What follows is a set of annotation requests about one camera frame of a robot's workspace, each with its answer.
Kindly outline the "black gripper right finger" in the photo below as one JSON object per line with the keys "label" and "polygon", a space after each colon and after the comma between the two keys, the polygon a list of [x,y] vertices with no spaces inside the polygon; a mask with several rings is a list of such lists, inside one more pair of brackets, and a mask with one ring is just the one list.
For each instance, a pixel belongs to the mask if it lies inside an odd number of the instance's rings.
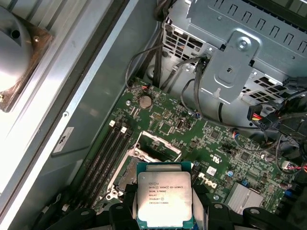
{"label": "black gripper right finger", "polygon": [[238,214],[222,203],[211,202],[204,185],[192,186],[192,212],[200,230],[266,230],[260,210],[249,207]]}

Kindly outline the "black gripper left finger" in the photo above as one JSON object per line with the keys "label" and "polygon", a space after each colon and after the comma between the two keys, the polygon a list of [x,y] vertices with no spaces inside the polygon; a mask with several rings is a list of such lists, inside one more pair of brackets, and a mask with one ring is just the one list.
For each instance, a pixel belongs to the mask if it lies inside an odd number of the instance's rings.
{"label": "black gripper left finger", "polygon": [[110,206],[107,211],[97,214],[91,208],[77,209],[63,217],[50,227],[49,230],[136,230],[137,220],[133,216],[133,202],[137,185],[129,184],[125,189],[122,203]]}

